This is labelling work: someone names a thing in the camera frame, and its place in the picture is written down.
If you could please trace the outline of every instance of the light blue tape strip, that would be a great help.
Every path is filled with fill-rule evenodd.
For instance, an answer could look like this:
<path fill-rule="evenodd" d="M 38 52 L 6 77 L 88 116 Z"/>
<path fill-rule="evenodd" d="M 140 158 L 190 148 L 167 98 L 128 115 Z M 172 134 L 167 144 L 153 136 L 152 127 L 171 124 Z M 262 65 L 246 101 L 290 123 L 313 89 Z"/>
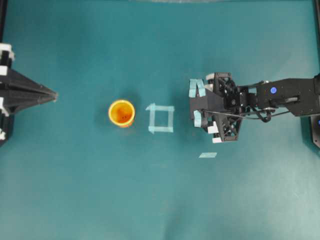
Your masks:
<path fill-rule="evenodd" d="M 199 96 L 204 97 L 206 95 L 204 81 L 202 81 L 202 79 L 197 79 L 196 85 L 198 86 L 198 89 L 199 89 Z"/>
<path fill-rule="evenodd" d="M 200 97 L 204 97 L 206 95 L 204 81 L 202 79 L 190 79 L 189 98 L 196 97 L 197 87 Z"/>
<path fill-rule="evenodd" d="M 197 91 L 196 79 L 190 79 L 189 98 L 195 98 Z"/>
<path fill-rule="evenodd" d="M 217 156 L 216 152 L 203 152 L 199 156 L 200 159 L 214 159 Z"/>
<path fill-rule="evenodd" d="M 201 113 L 198 110 L 193 112 L 194 115 L 194 126 L 196 128 L 201 128 Z"/>

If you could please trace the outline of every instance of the black cable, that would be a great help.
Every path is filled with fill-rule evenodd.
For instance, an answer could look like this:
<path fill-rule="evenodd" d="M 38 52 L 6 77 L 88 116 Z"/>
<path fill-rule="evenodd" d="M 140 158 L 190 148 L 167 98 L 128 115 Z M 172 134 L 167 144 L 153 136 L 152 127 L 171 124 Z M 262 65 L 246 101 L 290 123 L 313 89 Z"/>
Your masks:
<path fill-rule="evenodd" d="M 230 116 L 230 117 L 235 117 L 235 118 L 242 118 L 242 119 L 248 119 L 248 120 L 261 120 L 259 117 L 248 117 L 248 116 L 241 116 L 238 114 L 231 114 L 231 113 L 225 113 L 225 112 L 219 112 L 219 111 L 209 111 L 209 110 L 203 110 L 206 113 L 211 113 L 211 114 L 221 114 L 221 115 L 226 115 L 226 116 Z M 290 113 L 290 111 L 284 111 L 284 112 L 280 112 L 277 114 L 273 114 L 271 115 L 271 117 L 277 117 L 283 114 L 288 114 Z"/>

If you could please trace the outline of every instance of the yellow cup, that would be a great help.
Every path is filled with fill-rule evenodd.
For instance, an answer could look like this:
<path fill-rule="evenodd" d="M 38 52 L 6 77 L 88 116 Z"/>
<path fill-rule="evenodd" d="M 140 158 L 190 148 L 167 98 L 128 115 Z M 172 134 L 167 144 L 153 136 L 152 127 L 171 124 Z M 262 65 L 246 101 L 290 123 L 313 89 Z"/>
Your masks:
<path fill-rule="evenodd" d="M 127 128 L 134 122 L 136 110 L 131 102 L 119 99 L 110 105 L 108 114 L 112 123 L 120 128 Z"/>

